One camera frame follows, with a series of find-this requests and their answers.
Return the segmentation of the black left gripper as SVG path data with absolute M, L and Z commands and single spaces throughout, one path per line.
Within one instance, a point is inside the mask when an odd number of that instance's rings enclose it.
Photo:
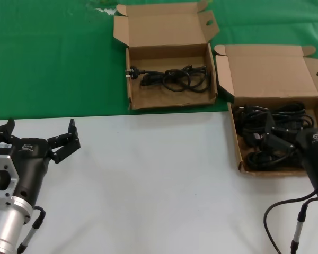
M 60 163 L 80 147 L 75 120 L 69 122 L 67 133 L 49 138 L 18 138 L 12 135 L 15 121 L 10 118 L 0 126 L 0 143 L 11 144 L 10 152 L 19 181 L 13 195 L 27 201 L 37 202 L 41 185 L 48 170 L 50 159 Z

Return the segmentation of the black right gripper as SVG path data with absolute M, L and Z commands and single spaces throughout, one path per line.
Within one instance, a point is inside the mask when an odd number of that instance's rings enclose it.
M 291 153 L 295 150 L 296 140 L 303 168 L 313 188 L 318 191 L 318 128 L 302 130 L 304 114 L 273 115 L 264 112 L 263 115 L 263 144 L 270 149 Z

